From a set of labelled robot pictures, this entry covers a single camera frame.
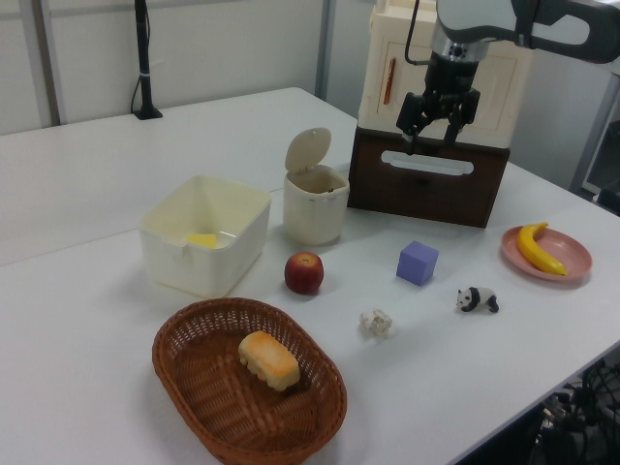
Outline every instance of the purple block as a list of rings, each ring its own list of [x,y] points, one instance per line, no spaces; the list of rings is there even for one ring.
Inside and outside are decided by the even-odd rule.
[[[400,252],[396,276],[421,286],[433,275],[438,257],[438,250],[414,240]]]

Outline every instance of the small white toy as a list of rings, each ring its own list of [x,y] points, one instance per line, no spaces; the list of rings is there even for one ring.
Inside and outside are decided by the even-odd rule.
[[[359,315],[359,323],[376,336],[385,336],[391,326],[391,318],[383,310],[375,309]]]
[[[458,290],[456,306],[463,312],[471,312],[479,305],[486,305],[491,313],[497,313],[500,309],[497,304],[497,295],[488,288]]]

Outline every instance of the panda figurine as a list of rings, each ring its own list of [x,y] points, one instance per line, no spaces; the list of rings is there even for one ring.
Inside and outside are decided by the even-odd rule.
[[[500,309],[497,304],[497,295],[488,288],[469,288],[465,291],[458,290],[456,306],[463,312],[471,312],[481,304],[486,305],[491,313],[497,313]]]

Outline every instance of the wicker basket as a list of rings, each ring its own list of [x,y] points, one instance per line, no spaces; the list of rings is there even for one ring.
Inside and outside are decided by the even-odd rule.
[[[238,345],[263,330],[299,362],[284,392],[239,362]],[[334,363],[287,314],[245,298],[218,298],[180,310],[159,330],[153,364],[185,422],[228,465],[293,465],[340,428],[347,391]]]

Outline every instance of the yellow banana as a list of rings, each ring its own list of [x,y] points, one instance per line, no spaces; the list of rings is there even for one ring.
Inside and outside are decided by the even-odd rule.
[[[568,273],[564,265],[551,254],[544,251],[536,242],[536,234],[547,226],[548,223],[523,226],[519,230],[516,245],[523,256],[536,268],[546,273],[566,276]]]

